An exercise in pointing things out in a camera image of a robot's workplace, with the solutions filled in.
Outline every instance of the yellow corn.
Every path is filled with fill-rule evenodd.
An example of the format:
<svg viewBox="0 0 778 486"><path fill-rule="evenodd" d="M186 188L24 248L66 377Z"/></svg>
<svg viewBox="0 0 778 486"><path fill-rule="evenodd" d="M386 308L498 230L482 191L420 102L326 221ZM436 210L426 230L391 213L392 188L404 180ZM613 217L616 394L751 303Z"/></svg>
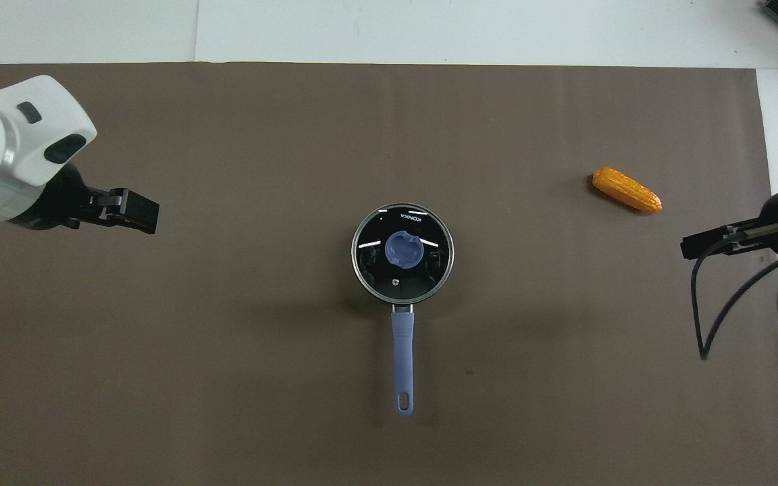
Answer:
<svg viewBox="0 0 778 486"><path fill-rule="evenodd" d="M593 174L593 186L597 190L617 199L627 206L645 213L662 210L662 202L654 191L639 184L635 179L611 167L602 167Z"/></svg>

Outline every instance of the cable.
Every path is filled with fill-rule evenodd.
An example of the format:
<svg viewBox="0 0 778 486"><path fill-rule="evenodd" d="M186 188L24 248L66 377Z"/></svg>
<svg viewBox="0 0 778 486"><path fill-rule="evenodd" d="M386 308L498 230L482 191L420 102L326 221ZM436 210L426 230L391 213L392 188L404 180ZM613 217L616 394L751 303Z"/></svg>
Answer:
<svg viewBox="0 0 778 486"><path fill-rule="evenodd" d="M710 346L713 344L713 338L715 338L716 332L719 331L719 326L722 326L722 322L725 320L725 316L728 315L728 312L732 307L734 307L734 304L738 301L738 299L741 298L744 293L746 293L746 290L749 290L750 287L756 284L759 280L763 279L766 274L771 273L776 268L778 268L778 261L772 262L765 268L760 269L758 273L754 274L749 280L740 286L740 288L731 295L731 297L728 299L728 302L723 305L722 310L719 311L719 315L717 315L716 320L713 321L713 326L710 326L710 332L707 335L706 341L704 341L701 338L701 322L700 318L698 317L698 293L696 289L698 281L698 269L701 268L701 262L703 262L705 258L709 257L723 246L731 245L731 243L734 243L735 241L746 240L746 238L747 236L745 233L738 232L729 235L729 237L726 237L722 241L717 241L714 245L704 250L704 252L698 256L698 260L695 262L695 267L692 268L692 278L690 280L689 292L692 296L692 318L695 320L695 339L698 342L698 354L701 356L702 360L706 360L708 354L710 354Z"/></svg>

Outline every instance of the white table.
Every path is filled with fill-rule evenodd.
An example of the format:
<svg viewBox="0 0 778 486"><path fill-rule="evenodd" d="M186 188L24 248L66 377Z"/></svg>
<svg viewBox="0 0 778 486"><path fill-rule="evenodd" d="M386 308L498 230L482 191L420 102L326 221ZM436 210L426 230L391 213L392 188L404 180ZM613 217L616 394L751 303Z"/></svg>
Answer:
<svg viewBox="0 0 778 486"><path fill-rule="evenodd" d="M0 63L152 61L756 68L778 192L778 25L755 0L0 0Z"/></svg>

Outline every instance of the blue handle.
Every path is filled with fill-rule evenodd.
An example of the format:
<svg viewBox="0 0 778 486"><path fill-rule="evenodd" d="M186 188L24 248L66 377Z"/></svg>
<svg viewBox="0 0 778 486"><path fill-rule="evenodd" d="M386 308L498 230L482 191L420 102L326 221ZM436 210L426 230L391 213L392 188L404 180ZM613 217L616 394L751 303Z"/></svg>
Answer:
<svg viewBox="0 0 778 486"><path fill-rule="evenodd" d="M395 339L395 411L413 413L413 312L392 312Z"/></svg>

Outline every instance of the metal rim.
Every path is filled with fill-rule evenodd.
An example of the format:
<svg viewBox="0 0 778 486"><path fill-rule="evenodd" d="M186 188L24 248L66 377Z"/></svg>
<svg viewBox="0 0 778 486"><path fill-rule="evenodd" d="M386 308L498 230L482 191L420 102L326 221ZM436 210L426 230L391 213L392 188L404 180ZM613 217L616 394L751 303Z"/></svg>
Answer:
<svg viewBox="0 0 778 486"><path fill-rule="evenodd" d="M398 299L398 298L387 298L387 296L380 295L377 293L374 289L371 289L371 286L369 286L367 283L365 283L364 277L362 277L361 271L359 271L359 266L356 265L356 240L359 239L359 234L362 233L363 228L365 227L365 224L368 224L368 221L371 221L371 218L374 218L374 216L377 215L377 213L380 212L380 209L393 209L393 207L415 207L415 209L421 209L423 212L428 213L429 216L432 216L432 218L435 219L436 222L438 222L438 225L440 229L444 232L446 235L446 240L448 241L448 265L446 267L446 273L444 273L444 276L441 277L440 281L436 283L433 289L428 290L428 292L424 293L422 296L419 296L418 298L407 298L407 299ZM455 243L452 241L452 234L442 222L442 219L435 215L435 213L431 212L427 207L420 206L419 204L413 204L409 202L398 202L394 204L387 204L386 206L380 206L377 209L374 209L370 215L368 215L366 218L362 219L362 222L359 224L359 227L356 228L356 232L353 234L353 243L350 245L350 262L353 264L353 271L356 273L356 277L359 280L359 283L362 284L363 287L365 287L365 290L368 290L368 293L370 293L373 296L376 296L376 298L379 298L383 302L389 302L389 304L399 304L399 305L413 305L413 304L419 304L419 302L424 301L425 299L429 298L430 296L434 295L440 288L446 283L446 279L448 279L448 274L452 271L452 265L455 263Z"/></svg>

